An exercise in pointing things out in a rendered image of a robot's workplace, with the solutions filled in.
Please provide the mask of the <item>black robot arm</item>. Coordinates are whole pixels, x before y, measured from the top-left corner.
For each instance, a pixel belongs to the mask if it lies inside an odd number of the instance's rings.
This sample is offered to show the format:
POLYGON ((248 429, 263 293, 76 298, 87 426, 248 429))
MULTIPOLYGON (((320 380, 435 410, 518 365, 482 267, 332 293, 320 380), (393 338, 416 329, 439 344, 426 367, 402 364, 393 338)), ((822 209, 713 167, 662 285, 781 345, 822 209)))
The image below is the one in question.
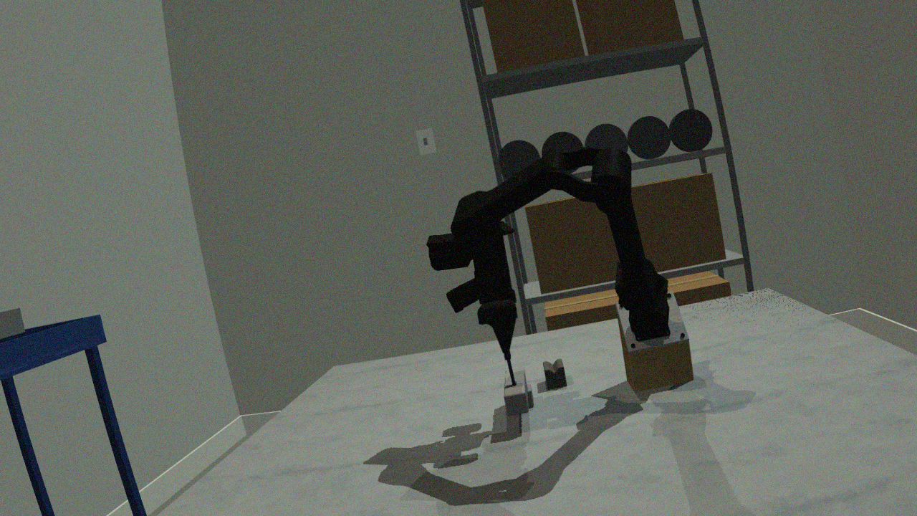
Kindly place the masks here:
MULTIPOLYGON (((563 190, 580 201, 594 202, 607 214, 620 262, 615 291, 619 304, 629 310, 631 331, 638 342, 671 334, 668 327, 668 280, 656 273, 645 258, 638 220, 631 199, 631 157, 626 151, 585 146, 549 150, 531 166, 490 191, 461 197, 450 226, 452 233, 427 239, 431 266, 436 271, 507 262, 504 238, 514 233, 503 218, 551 189, 563 190), (567 172, 592 166, 592 180, 567 172), (501 220, 501 221, 500 221, 501 220), (640 339, 638 339, 640 338, 640 339)), ((484 298, 484 287, 475 278, 446 293, 455 313, 484 298)))

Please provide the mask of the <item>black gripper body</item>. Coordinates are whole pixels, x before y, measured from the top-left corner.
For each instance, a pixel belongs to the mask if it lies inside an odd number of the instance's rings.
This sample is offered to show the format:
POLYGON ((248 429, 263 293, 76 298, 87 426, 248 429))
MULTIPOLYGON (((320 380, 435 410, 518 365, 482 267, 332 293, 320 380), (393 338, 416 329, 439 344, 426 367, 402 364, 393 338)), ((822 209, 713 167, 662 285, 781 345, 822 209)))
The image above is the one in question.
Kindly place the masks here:
POLYGON ((517 295, 511 284, 508 262, 474 269, 475 279, 484 287, 484 298, 479 298, 481 307, 477 312, 479 325, 516 319, 517 295))

